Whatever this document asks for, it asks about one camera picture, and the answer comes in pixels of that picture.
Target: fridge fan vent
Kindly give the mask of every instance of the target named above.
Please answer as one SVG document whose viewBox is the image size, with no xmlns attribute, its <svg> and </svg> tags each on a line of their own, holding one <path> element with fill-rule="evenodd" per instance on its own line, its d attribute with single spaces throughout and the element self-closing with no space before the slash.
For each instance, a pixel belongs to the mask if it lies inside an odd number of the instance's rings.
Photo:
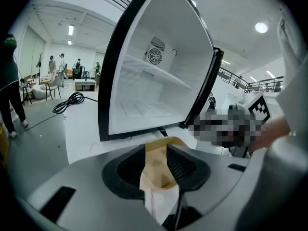
<svg viewBox="0 0 308 231">
<path fill-rule="evenodd" d="M 153 65 L 158 65 L 162 61 L 162 54 L 159 49 L 153 48 L 150 49 L 148 58 L 150 63 Z"/>
<path fill-rule="evenodd" d="M 160 49 L 161 51 L 165 50 L 165 43 L 158 39 L 156 36 L 152 38 L 151 44 L 154 45 L 156 48 Z"/>
<path fill-rule="evenodd" d="M 142 73 L 147 76 L 154 77 L 154 74 L 149 73 L 148 71 L 142 70 Z"/>
</svg>

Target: mini fridge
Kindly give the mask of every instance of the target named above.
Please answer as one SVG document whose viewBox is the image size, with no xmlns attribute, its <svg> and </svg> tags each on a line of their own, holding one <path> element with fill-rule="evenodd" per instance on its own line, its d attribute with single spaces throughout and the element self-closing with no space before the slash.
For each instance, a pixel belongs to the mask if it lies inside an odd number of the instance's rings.
<svg viewBox="0 0 308 231">
<path fill-rule="evenodd" d="M 100 140 L 187 128 L 210 94 L 222 57 L 191 0 L 132 0 L 103 61 Z"/>
</svg>

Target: fridge shelf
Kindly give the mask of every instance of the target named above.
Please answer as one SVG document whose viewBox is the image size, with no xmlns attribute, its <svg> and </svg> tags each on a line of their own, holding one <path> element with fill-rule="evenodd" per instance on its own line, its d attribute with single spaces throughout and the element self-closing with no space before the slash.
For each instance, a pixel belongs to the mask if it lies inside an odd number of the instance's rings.
<svg viewBox="0 0 308 231">
<path fill-rule="evenodd" d="M 173 76 L 172 74 L 166 72 L 165 70 L 160 69 L 159 67 L 146 63 L 145 61 L 140 60 L 130 55 L 125 55 L 122 67 L 129 71 L 133 71 L 136 73 L 141 73 L 141 74 L 145 74 L 150 77 L 153 77 L 157 81 L 173 83 L 178 86 L 182 86 L 182 87 L 192 90 L 192 88 L 189 85 L 185 84 L 179 78 Z"/>
</svg>

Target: white table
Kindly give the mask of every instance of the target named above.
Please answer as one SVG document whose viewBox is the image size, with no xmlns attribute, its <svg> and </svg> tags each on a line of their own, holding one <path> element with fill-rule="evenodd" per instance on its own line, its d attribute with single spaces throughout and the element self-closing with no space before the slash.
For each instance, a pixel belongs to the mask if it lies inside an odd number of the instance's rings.
<svg viewBox="0 0 308 231">
<path fill-rule="evenodd" d="M 94 79 L 75 79 L 75 91 L 77 86 L 81 86 L 82 91 L 85 91 L 86 87 L 90 87 L 91 91 L 95 91 L 95 80 Z"/>
</svg>

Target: black pants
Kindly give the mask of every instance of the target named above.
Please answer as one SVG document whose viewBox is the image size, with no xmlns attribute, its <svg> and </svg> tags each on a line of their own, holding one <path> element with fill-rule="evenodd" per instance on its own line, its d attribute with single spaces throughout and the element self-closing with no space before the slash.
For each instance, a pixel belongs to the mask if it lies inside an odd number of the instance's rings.
<svg viewBox="0 0 308 231">
<path fill-rule="evenodd" d="M 18 81 L 6 86 L 0 91 L 0 111 L 2 119 L 8 132 L 11 133 L 15 131 L 15 128 L 11 118 L 9 100 L 18 114 L 20 121 L 23 122 L 26 116 L 20 99 Z"/>
</svg>

